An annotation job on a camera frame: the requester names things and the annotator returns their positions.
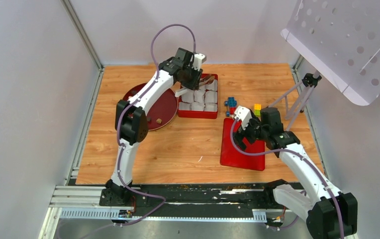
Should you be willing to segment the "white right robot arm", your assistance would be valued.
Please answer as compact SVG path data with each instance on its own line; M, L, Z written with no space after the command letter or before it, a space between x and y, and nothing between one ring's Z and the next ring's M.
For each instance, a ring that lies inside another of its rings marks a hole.
M292 131L284 130L280 116L235 116L231 126L232 146L240 153L247 145L264 141L269 153L276 154L297 177L305 194L288 183L279 183L263 194L266 206L279 204L292 210L307 226L314 239L343 239L358 231L358 201L336 187L312 162L300 140Z

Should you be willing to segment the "wooden metal food tongs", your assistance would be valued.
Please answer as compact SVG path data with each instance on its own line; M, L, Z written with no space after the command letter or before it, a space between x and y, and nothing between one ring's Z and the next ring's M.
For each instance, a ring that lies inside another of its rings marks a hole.
M207 74L199 81L199 86L195 90L199 90L200 88L203 88L205 85L211 84L215 80L215 76L213 74ZM182 87L179 90L175 91L175 97L180 97L184 95L185 93L190 92L191 89Z

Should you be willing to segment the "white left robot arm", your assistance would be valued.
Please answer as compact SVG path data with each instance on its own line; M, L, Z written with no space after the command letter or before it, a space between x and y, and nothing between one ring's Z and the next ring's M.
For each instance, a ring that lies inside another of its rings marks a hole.
M131 201L132 168L139 144L148 134L147 112L176 82L183 88L198 89L206 56L197 53L189 60L172 57L162 62L149 82L129 100L117 103L118 153L114 172L105 184L103 195L120 206Z

